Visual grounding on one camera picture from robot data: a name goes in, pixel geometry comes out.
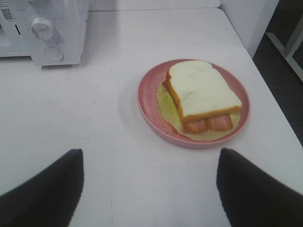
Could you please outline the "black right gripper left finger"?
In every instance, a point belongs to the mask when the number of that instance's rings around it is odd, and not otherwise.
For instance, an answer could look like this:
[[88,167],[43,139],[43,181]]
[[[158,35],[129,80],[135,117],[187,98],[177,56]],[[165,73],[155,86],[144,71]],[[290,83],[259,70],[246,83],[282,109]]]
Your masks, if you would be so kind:
[[82,149],[72,149],[0,197],[2,227],[67,227],[84,185]]

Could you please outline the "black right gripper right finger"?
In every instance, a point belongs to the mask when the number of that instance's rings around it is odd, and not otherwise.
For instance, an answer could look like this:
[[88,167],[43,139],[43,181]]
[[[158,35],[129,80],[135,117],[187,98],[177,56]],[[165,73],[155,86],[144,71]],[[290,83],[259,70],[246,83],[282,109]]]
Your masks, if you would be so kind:
[[216,186],[233,227],[301,227],[303,196],[237,151],[221,149]]

